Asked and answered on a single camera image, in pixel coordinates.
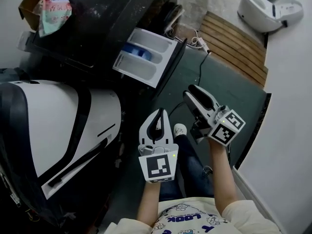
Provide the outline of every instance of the green floor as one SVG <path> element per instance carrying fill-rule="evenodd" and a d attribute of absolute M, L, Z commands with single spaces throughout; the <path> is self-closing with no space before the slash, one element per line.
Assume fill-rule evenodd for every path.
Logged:
<path fill-rule="evenodd" d="M 182 102 L 182 93 L 190 84 L 198 83 L 199 65 L 205 58 L 202 51 L 187 49 L 178 67 L 169 79 L 160 96 L 153 102 L 139 98 L 134 102 L 135 110 L 131 113 L 132 124 L 125 132 L 128 143 L 126 152 L 128 160 L 120 170 L 120 179 L 112 193 L 110 209 L 104 218 L 102 227 L 110 222 L 117 223 L 121 218 L 136 216 L 137 207 L 144 186 L 144 178 L 138 162 L 138 130 L 146 117 L 154 110 L 162 107 L 169 113 Z M 235 165 L 246 146 L 258 120 L 266 93 L 250 81 L 237 74 L 222 63 L 208 57 L 202 65 L 200 86 L 214 95 L 220 104 L 234 109 L 245 121 L 246 125 L 232 142 L 231 165 Z M 176 123 L 185 124 L 189 129 L 194 122 L 193 115 L 186 105 L 179 107 L 170 117 L 171 127 Z M 209 165 L 209 147 L 202 141 L 196 145 L 192 142 L 203 165 Z"/>

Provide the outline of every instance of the white t-shirt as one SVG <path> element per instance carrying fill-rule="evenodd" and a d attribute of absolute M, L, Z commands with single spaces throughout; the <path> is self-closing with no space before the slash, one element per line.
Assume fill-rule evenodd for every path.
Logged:
<path fill-rule="evenodd" d="M 158 217 L 154 228 L 123 218 L 117 225 L 111 223 L 105 234 L 280 234 L 278 227 L 249 200 L 228 205 L 222 216 L 213 198 L 165 201 L 159 203 Z"/>

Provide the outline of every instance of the plastic bag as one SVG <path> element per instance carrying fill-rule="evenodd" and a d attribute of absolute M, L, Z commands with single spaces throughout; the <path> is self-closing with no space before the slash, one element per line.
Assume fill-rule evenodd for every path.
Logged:
<path fill-rule="evenodd" d="M 72 14 L 69 0 L 43 0 L 39 35 L 44 37 L 61 28 Z"/>

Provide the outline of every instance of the wrist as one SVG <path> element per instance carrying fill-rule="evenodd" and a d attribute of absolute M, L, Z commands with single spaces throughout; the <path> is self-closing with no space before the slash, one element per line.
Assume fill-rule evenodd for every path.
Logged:
<path fill-rule="evenodd" d="M 160 190 L 160 185 L 161 183 L 149 183 L 149 182 L 145 183 L 145 187 L 148 190 Z"/>
<path fill-rule="evenodd" d="M 208 138 L 208 143 L 210 145 L 211 152 L 225 151 L 225 147 L 221 145 L 219 142 L 215 141 L 214 139 Z"/>

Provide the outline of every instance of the cardboard box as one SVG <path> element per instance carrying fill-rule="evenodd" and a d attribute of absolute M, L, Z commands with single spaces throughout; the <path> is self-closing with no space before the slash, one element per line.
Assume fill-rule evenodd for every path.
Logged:
<path fill-rule="evenodd" d="M 35 6 L 40 0 L 23 0 L 19 5 L 19 14 L 22 19 L 26 19 L 32 30 L 39 27 L 40 16 L 33 13 Z"/>

